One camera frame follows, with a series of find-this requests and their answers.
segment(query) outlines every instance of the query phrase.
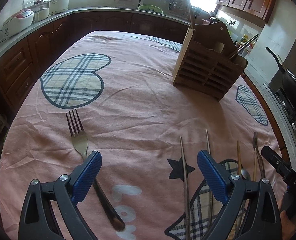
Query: metal screw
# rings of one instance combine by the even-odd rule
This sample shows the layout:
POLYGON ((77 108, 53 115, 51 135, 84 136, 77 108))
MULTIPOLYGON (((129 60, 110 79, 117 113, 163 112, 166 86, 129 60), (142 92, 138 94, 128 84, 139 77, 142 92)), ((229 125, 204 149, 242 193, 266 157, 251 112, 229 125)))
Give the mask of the metal screw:
POLYGON ((61 176, 59 177, 59 179, 60 179, 61 181, 65 181, 65 180, 68 179, 68 175, 67 175, 67 174, 61 175, 61 176))
POLYGON ((262 182, 264 184, 269 184, 270 183, 270 181, 268 180, 268 178, 262 178, 262 182))
POLYGON ((32 181, 31 181, 31 185, 36 185, 38 183, 38 179, 33 179, 32 181))
POLYGON ((231 178, 234 180, 238 180, 238 179, 240 179, 240 176, 238 174, 232 174, 231 178))

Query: white rice cooker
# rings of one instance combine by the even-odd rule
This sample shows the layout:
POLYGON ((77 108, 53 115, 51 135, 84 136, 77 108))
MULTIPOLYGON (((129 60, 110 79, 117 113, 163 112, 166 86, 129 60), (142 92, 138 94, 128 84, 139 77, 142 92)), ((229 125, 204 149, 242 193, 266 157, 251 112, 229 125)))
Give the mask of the white rice cooker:
POLYGON ((33 19, 34 12, 29 9, 23 9, 10 16, 3 24, 5 37, 9 38, 17 33, 20 33, 22 30, 31 25, 33 19))
POLYGON ((50 0, 49 14, 62 13, 68 10, 69 0, 50 0))

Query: fork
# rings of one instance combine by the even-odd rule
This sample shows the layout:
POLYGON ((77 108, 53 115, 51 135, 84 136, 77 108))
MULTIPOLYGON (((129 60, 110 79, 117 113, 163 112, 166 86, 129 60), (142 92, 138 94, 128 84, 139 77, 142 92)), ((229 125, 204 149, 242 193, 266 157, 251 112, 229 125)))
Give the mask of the fork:
POLYGON ((253 134, 252 146, 255 151, 256 158, 258 159, 261 178, 265 178, 265 169, 264 169, 263 159, 262 159, 262 156, 259 153, 259 149, 258 149, 258 132, 254 132, 254 134, 253 134))
MULTIPOLYGON (((72 128, 71 128, 71 125, 69 122, 68 114, 66 113, 67 123, 68 123, 69 131, 71 134, 72 144, 73 144, 74 148, 76 149, 76 151, 79 152, 80 155, 82 156, 82 158, 85 160, 87 158, 88 138, 85 133, 84 127, 82 126, 82 123, 80 121, 78 112, 77 112, 77 110, 75 110, 75 111, 76 111, 78 123, 80 125, 80 129, 79 129, 74 111, 71 111, 71 112, 69 111, 69 117, 70 117, 70 121, 71 121, 71 125, 72 125, 74 133, 72 133, 72 128)), ((94 178, 92 185, 96 191, 99 201, 100 201, 102 207, 104 208, 104 211, 105 211, 111 225, 113 226, 113 228, 117 231, 121 231, 121 230, 125 229, 125 227, 126 227, 125 223, 123 222, 123 220, 120 218, 120 216, 118 215, 116 210, 113 208, 113 206, 109 202, 108 198, 106 197, 105 193, 101 189, 96 178, 94 178)))

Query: star pattern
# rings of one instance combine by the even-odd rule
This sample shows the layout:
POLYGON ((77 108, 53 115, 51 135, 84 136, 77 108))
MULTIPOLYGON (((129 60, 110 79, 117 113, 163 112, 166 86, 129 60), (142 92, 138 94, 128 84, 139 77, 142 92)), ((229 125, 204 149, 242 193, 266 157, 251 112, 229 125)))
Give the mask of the star pattern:
MULTIPOLYGON (((181 179, 183 181, 184 175, 183 175, 183 162, 182 158, 180 158, 178 161, 167 159, 170 166, 172 167, 172 171, 169 175, 169 179, 181 179)), ((195 170, 194 167, 187 165, 187 173, 193 172, 195 170)))

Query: black frying pan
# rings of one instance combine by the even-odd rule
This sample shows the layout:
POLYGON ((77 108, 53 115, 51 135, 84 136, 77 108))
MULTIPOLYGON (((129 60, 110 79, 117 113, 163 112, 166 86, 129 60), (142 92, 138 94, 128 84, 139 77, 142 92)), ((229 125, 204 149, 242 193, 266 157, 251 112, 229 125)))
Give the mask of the black frying pan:
POLYGON ((283 90, 286 93, 286 96, 290 100, 294 109, 296 110, 296 77, 292 74, 292 72, 288 69, 284 69, 272 50, 266 47, 267 51, 274 57, 275 61, 278 64, 278 67, 281 71, 282 75, 282 86, 283 90))

